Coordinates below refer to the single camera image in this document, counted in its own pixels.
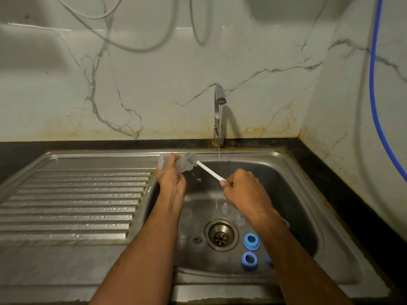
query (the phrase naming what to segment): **ridged drainboard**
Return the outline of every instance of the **ridged drainboard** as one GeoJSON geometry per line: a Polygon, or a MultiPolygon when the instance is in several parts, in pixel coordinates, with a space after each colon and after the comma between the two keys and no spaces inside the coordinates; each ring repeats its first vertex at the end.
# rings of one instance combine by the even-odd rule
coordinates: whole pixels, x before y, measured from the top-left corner
{"type": "Polygon", "coordinates": [[[37,171],[0,201],[0,241],[125,240],[151,171],[37,171]]]}

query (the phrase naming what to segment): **white brush handle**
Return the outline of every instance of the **white brush handle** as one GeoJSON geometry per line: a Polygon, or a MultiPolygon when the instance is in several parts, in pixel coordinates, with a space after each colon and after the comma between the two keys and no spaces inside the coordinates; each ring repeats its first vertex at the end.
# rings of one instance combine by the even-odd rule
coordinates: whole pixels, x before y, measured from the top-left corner
{"type": "Polygon", "coordinates": [[[216,179],[218,179],[218,181],[226,181],[224,178],[222,178],[220,175],[214,173],[211,169],[209,169],[208,167],[206,167],[203,163],[201,163],[200,161],[197,161],[197,165],[199,165],[202,169],[204,169],[206,172],[208,172],[209,174],[211,174],[213,177],[215,177],[216,179]]]}

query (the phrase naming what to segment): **blue cable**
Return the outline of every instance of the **blue cable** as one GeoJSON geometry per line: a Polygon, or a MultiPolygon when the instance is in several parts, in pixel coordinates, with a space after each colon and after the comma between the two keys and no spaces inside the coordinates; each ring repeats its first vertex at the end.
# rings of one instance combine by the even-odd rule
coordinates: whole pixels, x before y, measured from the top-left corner
{"type": "Polygon", "coordinates": [[[407,182],[407,173],[403,169],[400,162],[397,160],[392,149],[387,142],[386,136],[380,126],[379,117],[377,115],[376,100],[374,98],[374,62],[376,60],[376,45],[377,45],[377,35],[379,33],[380,15],[383,7],[383,0],[377,0],[376,17],[374,19],[374,29],[373,29],[373,39],[372,39],[372,51],[370,53],[370,70],[369,70],[369,93],[370,93],[370,107],[372,109],[372,116],[374,126],[376,127],[377,134],[379,135],[380,141],[386,150],[387,155],[394,164],[394,167],[400,173],[400,175],[407,182]]]}

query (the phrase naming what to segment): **person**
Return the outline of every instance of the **person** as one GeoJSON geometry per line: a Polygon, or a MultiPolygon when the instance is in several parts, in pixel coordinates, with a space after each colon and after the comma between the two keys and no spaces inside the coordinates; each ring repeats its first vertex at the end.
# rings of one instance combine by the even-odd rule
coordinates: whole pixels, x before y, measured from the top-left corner
{"type": "MultiPolygon", "coordinates": [[[[145,225],[123,251],[90,305],[154,304],[169,301],[178,223],[186,190],[171,154],[157,169],[160,194],[145,225]]],[[[256,230],[270,255],[284,300],[297,304],[352,304],[346,294],[303,249],[283,223],[270,197],[251,172],[238,169],[221,181],[227,200],[256,230]]]]}

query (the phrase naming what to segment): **wall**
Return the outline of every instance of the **wall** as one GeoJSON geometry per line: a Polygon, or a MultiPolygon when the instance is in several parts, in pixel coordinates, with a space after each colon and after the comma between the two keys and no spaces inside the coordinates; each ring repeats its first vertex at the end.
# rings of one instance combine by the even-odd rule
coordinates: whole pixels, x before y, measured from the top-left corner
{"type": "MultiPolygon", "coordinates": [[[[407,186],[384,151],[369,102],[376,0],[354,0],[330,44],[300,138],[407,241],[407,186]]],[[[407,168],[407,0],[384,0],[375,92],[388,142],[407,168]]]]}
{"type": "Polygon", "coordinates": [[[348,2],[0,0],[0,141],[296,137],[348,2]]]}

